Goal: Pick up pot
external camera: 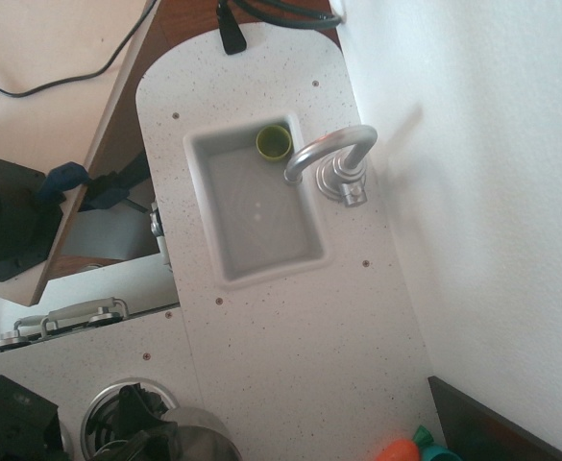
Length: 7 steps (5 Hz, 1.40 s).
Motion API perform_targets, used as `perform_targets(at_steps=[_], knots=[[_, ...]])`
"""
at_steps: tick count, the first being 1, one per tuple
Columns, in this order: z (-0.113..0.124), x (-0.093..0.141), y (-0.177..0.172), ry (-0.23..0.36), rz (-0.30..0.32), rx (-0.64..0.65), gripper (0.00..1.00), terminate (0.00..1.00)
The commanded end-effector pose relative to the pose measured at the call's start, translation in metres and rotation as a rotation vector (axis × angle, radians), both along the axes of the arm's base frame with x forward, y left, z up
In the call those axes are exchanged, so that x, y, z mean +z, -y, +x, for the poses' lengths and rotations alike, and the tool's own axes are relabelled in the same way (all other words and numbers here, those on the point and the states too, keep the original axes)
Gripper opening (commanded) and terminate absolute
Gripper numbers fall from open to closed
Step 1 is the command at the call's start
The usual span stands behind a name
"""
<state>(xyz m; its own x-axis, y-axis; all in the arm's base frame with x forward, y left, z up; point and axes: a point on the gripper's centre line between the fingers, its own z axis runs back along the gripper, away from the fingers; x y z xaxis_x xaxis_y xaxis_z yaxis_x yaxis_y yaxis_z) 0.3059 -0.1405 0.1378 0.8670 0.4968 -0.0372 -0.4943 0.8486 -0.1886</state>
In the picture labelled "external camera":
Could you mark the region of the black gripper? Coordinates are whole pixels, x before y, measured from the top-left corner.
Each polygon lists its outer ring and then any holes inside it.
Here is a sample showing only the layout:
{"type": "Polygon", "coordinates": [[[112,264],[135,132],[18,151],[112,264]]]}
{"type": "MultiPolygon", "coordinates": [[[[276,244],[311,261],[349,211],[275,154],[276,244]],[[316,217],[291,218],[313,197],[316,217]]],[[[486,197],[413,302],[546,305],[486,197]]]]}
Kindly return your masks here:
{"type": "MultiPolygon", "coordinates": [[[[116,437],[130,440],[138,432],[160,426],[165,403],[160,394],[139,384],[118,394],[116,437]]],[[[0,460],[61,460],[58,406],[0,375],[0,460]]]]}

